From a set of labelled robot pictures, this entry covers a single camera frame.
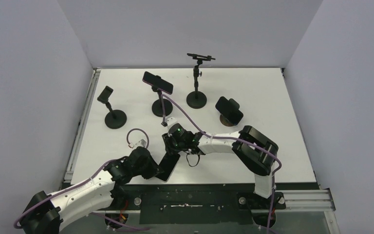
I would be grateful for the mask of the silver black phone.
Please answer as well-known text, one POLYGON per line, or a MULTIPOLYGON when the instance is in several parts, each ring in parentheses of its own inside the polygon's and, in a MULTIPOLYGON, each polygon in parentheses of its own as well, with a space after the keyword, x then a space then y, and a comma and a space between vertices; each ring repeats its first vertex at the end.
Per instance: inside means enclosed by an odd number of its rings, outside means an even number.
POLYGON ((162 181, 168 181, 179 158, 180 155, 178 153, 166 153, 159 164, 159 167, 161 168, 161 173, 159 173, 155 177, 162 181))

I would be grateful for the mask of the magenta edged phone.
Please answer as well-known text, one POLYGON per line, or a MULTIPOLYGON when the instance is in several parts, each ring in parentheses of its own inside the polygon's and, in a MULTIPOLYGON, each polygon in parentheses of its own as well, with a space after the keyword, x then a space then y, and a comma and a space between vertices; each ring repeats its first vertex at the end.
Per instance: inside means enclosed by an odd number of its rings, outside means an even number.
POLYGON ((173 84, 148 71, 144 72, 142 81, 169 95, 173 93, 173 84))

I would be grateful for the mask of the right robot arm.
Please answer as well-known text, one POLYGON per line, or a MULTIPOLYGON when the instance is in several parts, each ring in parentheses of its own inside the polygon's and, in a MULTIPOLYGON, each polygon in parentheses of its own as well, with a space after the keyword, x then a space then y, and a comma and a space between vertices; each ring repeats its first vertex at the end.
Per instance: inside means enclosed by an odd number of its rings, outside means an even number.
POLYGON ((187 155, 208 155, 212 153, 232 154, 255 176, 254 201, 260 208, 267 208, 274 201, 273 167, 277 160, 278 145, 254 127, 246 125, 242 130, 229 134, 187 131, 179 123, 162 134, 166 154, 171 159, 173 171, 180 152, 187 155))

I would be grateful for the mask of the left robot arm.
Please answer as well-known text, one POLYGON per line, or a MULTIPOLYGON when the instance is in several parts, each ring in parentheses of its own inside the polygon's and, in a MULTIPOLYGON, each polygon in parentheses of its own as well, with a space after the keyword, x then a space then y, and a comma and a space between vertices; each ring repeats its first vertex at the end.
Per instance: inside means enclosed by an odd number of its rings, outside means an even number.
POLYGON ((36 193, 14 228, 27 234, 57 234, 90 213, 124 205, 122 186, 133 177, 150 179, 163 172, 148 149, 139 146, 129 156, 104 163, 92 176, 66 189, 46 194, 36 193))

